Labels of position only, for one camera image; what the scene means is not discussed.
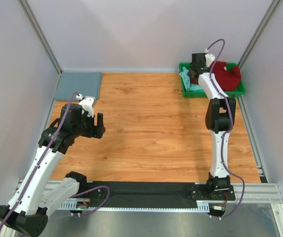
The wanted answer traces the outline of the dark red t shirt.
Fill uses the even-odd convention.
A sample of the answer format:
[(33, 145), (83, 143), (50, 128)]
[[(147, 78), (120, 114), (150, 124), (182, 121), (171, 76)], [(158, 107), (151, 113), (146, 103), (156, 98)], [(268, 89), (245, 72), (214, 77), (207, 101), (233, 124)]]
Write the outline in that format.
[(239, 67), (228, 70), (226, 62), (217, 61), (213, 73), (223, 91), (235, 91), (242, 79)]

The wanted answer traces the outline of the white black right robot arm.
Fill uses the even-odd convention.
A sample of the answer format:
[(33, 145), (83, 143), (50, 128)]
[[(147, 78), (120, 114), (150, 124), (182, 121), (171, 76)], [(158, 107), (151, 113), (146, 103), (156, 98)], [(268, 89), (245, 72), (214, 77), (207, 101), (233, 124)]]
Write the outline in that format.
[(206, 52), (193, 53), (188, 75), (197, 82), (209, 99), (205, 116), (206, 128), (212, 138), (212, 165), (206, 183), (206, 194), (211, 199), (219, 198), (230, 190), (228, 169), (228, 141), (234, 125), (236, 101), (222, 90), (212, 72), (215, 57)]

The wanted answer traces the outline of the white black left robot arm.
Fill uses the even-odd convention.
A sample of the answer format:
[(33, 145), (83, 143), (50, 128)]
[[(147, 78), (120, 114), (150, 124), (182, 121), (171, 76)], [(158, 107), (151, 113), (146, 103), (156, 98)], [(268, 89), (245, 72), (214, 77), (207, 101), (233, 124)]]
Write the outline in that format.
[(76, 138), (102, 138), (104, 115), (93, 114), (80, 104), (65, 104), (61, 115), (45, 129), (38, 142), (34, 161), (20, 188), (6, 205), (0, 205), (0, 228), (8, 227), (29, 237), (38, 237), (49, 217), (69, 198), (82, 198), (102, 189), (89, 188), (85, 175), (69, 172), (48, 194), (43, 191), (55, 167)]

